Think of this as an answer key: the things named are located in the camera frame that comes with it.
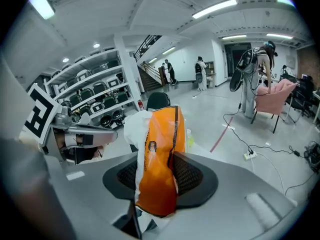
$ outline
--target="shelving unit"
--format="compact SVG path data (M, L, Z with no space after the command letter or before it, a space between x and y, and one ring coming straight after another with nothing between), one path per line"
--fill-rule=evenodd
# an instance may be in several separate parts
M105 95L105 94L107 94L107 93L109 93L109 92L111 92L111 91L113 91L113 90L116 90L116 89L125 87L125 86L127 86L127 85L128 85L128 83L125 82L125 83L119 84L119 85L117 85L117 86L115 86L115 87L112 87L112 88L109 88L109 89L104 90L104 91L102 91L102 92L99 92L99 93L97 93L96 95L93 95L93 96L91 96L90 98L87 98L87 99L83 100L82 102L78 103L77 105L73 106L73 107L71 108L71 111L74 111L74 110L80 108L81 106L83 106L83 105L86 104L87 102L92 101L93 99L95 99L95 98L97 98L97 97L99 97L99 96Z
M103 110L101 110L101 111L99 111L99 112L97 112L97 113L94 113L94 114L90 115L90 118L91 118L91 119L94 119L94 118L96 118L96 117L98 117L98 116L100 116L100 115L102 115L102 114L104 114L104 113L107 113L107 112L109 112L109 111L111 111L111 110L114 110L114 109L116 109L116 108L118 108L118 107L121 107L121 106L126 105L126 104L128 104L128 103L131 103L131 102L133 102L133 101L134 101L133 98L129 98L128 100L126 100L126 101L124 101L124 102L115 104L115 105L113 105L113 106L111 106L111 107L108 107L108 108L106 108L106 109L103 109Z
M61 71L54 78L50 79L46 85L62 84L63 82L66 82L70 78L76 76L80 71L89 70L92 69L94 65L101 65L107 60L111 61L116 59L117 55L118 50L112 49L87 57Z
M70 86L69 88L65 89L63 92L61 92L59 95L57 95L53 99L54 100L63 99L65 97L67 97L70 93L74 92L75 90L79 90L82 87L85 87L89 84L92 84L92 83L98 81L99 79L104 78L110 72L121 69L122 67L123 67L122 65L114 66L114 67L108 68L104 71L101 71L99 73L93 74L93 75L75 83L74 85Z

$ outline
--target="white ceiling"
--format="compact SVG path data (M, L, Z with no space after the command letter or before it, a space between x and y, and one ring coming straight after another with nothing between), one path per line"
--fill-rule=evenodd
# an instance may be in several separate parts
M55 9L52 18L43 20L27 4L2 45L13 73L24 76L24 86L49 67L60 69L64 57L73 62L87 55L94 42L101 48L112 46L115 33L125 35L124 43L131 51L149 34L181 40L210 31L218 38L247 34L250 40L263 40L271 32L294 36L289 41L274 40L287 46L312 41L295 9L276 0L237 0L237 5L199 19L192 14L225 0L50 1Z

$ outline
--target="pink chair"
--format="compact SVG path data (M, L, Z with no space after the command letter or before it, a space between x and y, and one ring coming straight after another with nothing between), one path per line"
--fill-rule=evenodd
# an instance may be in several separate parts
M274 115L277 115L278 117L273 129L273 133L275 133L284 103L296 86L296 83L293 83L288 79L282 79L276 85L272 86L271 93L268 93L268 87L259 86L257 96L255 97L256 111L251 124L254 122L258 112L270 113L272 114L271 118L273 118Z

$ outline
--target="fluorescent light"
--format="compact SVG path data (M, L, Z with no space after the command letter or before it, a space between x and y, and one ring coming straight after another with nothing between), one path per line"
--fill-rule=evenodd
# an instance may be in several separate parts
M292 39L294 38L293 36L288 36L288 35L282 35L282 34L266 34L268 37L275 37L275 38L284 38L284 39Z
M246 34L240 34L240 35L226 36L226 37L223 37L222 39L225 40L225 39L246 38L246 37L247 37Z
M157 58L153 58L152 60L149 61L149 63L152 63L156 60Z
M222 9L222 8L225 8L225 7L228 7L228 6L235 6L236 4L237 4L236 0L224 1L224 2L221 2L221 3L215 4L215 5L212 5L212 6L208 7L208 8L206 8L206 9L203 9L203 10L193 14L192 17L194 17L195 19L198 19L203 15L212 13L212 12L214 12L216 10L219 10L219 9Z
M295 7L295 4L291 0L276 0L276 1L279 3L284 3L284 4Z
M55 12L48 0L29 0L29 2L45 20L55 15Z
M170 48L169 50L166 50L165 52L163 52L162 54L167 54L168 52L170 52L170 51L172 51L172 50L174 50L174 49L176 49L176 47L172 47L172 48Z

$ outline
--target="staircase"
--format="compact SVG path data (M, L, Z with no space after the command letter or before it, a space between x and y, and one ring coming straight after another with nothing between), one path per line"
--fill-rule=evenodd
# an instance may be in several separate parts
M138 68L145 92L149 92L151 90L162 87L160 83L158 83L150 75L148 75L143 69L141 69L141 67L138 66Z

